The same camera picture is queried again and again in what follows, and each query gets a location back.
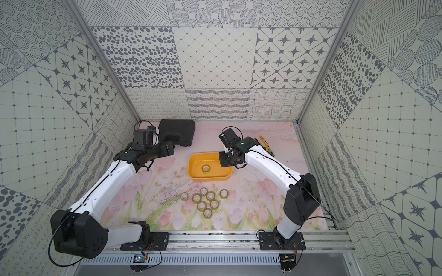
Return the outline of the transparent tape roll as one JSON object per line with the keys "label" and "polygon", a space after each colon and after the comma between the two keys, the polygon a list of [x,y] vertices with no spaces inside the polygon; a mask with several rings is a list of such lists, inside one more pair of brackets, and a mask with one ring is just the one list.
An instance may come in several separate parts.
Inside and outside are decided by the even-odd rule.
{"label": "transparent tape roll", "polygon": [[208,193],[206,194],[206,199],[207,199],[208,201],[213,201],[213,200],[215,200],[215,193],[214,193],[214,192],[208,192]]}
{"label": "transparent tape roll", "polygon": [[213,216],[212,209],[206,208],[205,210],[203,210],[203,217],[205,219],[210,219],[212,216]]}
{"label": "transparent tape roll", "polygon": [[189,199],[189,194],[187,193],[187,192],[183,192],[183,193],[181,193],[180,194],[180,199],[182,200],[182,201],[188,201],[188,199]]}
{"label": "transparent tape roll", "polygon": [[226,190],[226,189],[222,189],[220,192],[219,192],[219,196],[220,196],[220,198],[221,199],[227,199],[228,197],[229,197],[229,191],[228,190]]}
{"label": "transparent tape roll", "polygon": [[208,189],[207,189],[207,188],[203,187],[203,188],[200,189],[200,194],[201,194],[202,196],[206,196],[207,193],[208,193]]}
{"label": "transparent tape roll", "polygon": [[203,173],[208,174],[211,169],[210,169],[210,166],[206,164],[201,168],[201,170]]}
{"label": "transparent tape roll", "polygon": [[212,210],[217,210],[217,209],[219,208],[219,205],[220,205],[220,203],[219,203],[218,200],[212,200],[212,201],[209,203],[209,207],[210,207]]}
{"label": "transparent tape roll", "polygon": [[206,202],[201,201],[197,204],[197,209],[201,212],[203,212],[206,208],[207,208]]}
{"label": "transparent tape roll", "polygon": [[201,202],[201,195],[200,194],[194,194],[192,196],[192,202],[198,204],[199,202]]}

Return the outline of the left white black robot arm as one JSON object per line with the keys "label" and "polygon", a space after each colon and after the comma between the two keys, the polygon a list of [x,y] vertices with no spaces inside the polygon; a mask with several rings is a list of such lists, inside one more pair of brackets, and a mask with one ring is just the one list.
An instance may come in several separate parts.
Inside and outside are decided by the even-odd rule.
{"label": "left white black robot arm", "polygon": [[146,250],[152,246],[150,226],[145,221],[105,228],[100,224],[106,208],[125,183],[141,168],[149,170],[156,159],[174,154],[172,141],[159,138],[156,127],[134,132],[133,141],[117,153],[109,169],[67,210],[51,217],[50,248],[59,253],[93,259],[104,249]]}

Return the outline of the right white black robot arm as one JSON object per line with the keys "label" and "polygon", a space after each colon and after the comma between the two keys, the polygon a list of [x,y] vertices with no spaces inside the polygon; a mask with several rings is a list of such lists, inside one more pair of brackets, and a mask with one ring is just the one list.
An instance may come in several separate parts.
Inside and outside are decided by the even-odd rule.
{"label": "right white black robot arm", "polygon": [[219,153],[222,167],[252,166],[269,178],[285,193],[284,217],[276,226],[274,237],[286,243],[301,229],[304,222],[321,206],[315,177],[301,174],[280,163],[251,137],[239,137],[231,127],[223,129],[219,139],[224,151]]}

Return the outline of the yellow plastic storage box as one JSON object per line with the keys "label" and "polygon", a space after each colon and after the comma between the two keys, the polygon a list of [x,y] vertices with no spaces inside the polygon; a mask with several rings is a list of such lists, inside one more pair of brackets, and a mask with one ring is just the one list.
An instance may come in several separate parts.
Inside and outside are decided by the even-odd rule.
{"label": "yellow plastic storage box", "polygon": [[[210,172],[205,174],[201,168],[204,165],[210,166]],[[233,173],[232,167],[222,167],[219,161],[218,152],[201,152],[190,157],[188,163],[188,175],[194,182],[225,181]]]}

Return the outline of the yellow black pliers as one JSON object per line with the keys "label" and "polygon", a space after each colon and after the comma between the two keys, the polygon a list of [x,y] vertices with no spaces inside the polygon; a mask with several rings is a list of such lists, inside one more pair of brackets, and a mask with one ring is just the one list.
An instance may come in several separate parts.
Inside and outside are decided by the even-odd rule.
{"label": "yellow black pliers", "polygon": [[262,141],[262,147],[265,149],[265,151],[272,157],[275,157],[274,152],[272,151],[271,147],[269,146],[268,142],[260,136],[260,140]]}

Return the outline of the black plastic tool case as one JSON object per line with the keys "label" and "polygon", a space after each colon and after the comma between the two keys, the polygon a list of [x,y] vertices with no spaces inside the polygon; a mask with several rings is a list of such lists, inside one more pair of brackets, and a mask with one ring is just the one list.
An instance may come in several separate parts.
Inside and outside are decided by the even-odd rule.
{"label": "black plastic tool case", "polygon": [[195,134],[196,123],[186,119],[163,119],[158,126],[160,142],[172,141],[174,145],[190,147]]}

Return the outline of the white ventilation grille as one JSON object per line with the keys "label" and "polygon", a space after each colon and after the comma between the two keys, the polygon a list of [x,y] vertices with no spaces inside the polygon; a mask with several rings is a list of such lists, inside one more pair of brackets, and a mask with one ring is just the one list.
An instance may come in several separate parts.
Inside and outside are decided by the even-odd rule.
{"label": "white ventilation grille", "polygon": [[83,265],[278,265],[279,254],[151,254],[144,259],[140,254],[108,254],[85,259]]}

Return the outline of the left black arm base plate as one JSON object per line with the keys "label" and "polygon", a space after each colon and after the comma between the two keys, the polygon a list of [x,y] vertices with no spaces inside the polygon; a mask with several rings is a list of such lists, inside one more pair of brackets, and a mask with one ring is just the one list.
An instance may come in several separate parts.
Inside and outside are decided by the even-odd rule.
{"label": "left black arm base plate", "polygon": [[121,251],[166,251],[169,244],[169,232],[143,233],[139,240],[124,243],[120,246]]}

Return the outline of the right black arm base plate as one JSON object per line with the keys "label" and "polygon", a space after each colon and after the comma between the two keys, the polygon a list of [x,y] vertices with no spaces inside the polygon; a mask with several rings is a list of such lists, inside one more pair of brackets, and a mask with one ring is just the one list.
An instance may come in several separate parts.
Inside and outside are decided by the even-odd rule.
{"label": "right black arm base plate", "polygon": [[301,232],[296,232],[290,239],[284,239],[278,232],[267,232],[259,230],[256,233],[261,251],[276,250],[305,250],[305,239]]}

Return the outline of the aluminium mounting rail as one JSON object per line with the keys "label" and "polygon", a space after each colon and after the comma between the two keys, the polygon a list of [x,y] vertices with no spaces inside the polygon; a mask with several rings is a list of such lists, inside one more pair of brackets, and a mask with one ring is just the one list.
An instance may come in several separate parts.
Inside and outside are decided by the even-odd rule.
{"label": "aluminium mounting rail", "polygon": [[344,230],[301,230],[283,247],[263,231],[152,231],[153,246],[164,253],[355,253]]}

